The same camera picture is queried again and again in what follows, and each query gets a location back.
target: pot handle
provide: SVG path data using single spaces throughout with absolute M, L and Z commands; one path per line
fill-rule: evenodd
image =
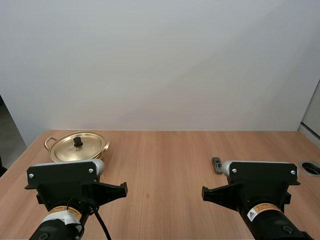
M 106 145 L 105 145 L 104 148 L 102 149 L 101 154 L 104 154 L 104 153 L 108 150 L 110 144 L 111 144 L 111 142 L 109 142 L 109 141 L 106 143 Z
M 53 136 L 51 136 L 51 137 L 48 137 L 48 138 L 44 141 L 44 143 L 43 143 L 44 148 L 45 148 L 48 152 L 49 152 L 49 150 L 50 150 L 50 147 L 48 147 L 48 142 L 49 142 L 51 139 L 54 140 L 54 141 L 57 141 L 56 138 L 54 138 Z

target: gold pot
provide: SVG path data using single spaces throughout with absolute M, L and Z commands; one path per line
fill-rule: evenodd
M 49 147 L 48 142 L 55 141 Z M 109 148 L 110 142 L 94 131 L 77 131 L 58 140 L 49 137 L 44 141 L 44 147 L 50 158 L 55 162 L 78 161 L 88 159 L 101 159 Z

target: warning label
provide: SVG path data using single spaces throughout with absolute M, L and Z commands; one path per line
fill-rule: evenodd
M 66 206 L 56 206 L 55 208 L 52 208 L 51 211 L 49 212 L 49 214 L 54 214 L 54 213 L 58 213 L 58 212 L 62 212 L 62 211 L 66 211 L 67 207 Z M 68 207 L 68 211 L 76 218 L 78 219 L 78 221 L 80 221 L 82 214 L 77 211 L 76 209 L 74 209 L 73 207 Z
M 281 212 L 276 205 L 273 205 L 271 203 L 261 203 L 251 208 L 251 210 L 247 214 L 247 217 L 252 222 L 259 213 L 262 213 L 267 210 L 276 210 Z

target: pot lid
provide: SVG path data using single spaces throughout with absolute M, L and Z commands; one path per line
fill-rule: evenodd
M 49 154 L 55 162 L 88 160 L 98 157 L 106 146 L 105 138 L 94 131 L 78 131 L 58 139 Z

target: wooden table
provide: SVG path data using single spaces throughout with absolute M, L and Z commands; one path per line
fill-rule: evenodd
M 39 136 L 0 178 L 0 239 L 29 239 L 47 215 L 36 190 L 25 190 L 26 170 L 50 163 L 46 138 Z M 320 161 L 317 149 L 300 132 L 97 131 L 111 142 L 100 181 L 127 182 L 128 195 L 102 206 L 102 219 L 113 239 L 252 239 L 240 215 L 202 200 L 202 186 L 227 184 L 214 173 L 211 158 L 227 160 Z M 286 216 L 301 230 L 320 239 L 320 178 L 299 171 L 299 186 L 290 186 Z M 83 239 L 106 239 L 95 216 Z

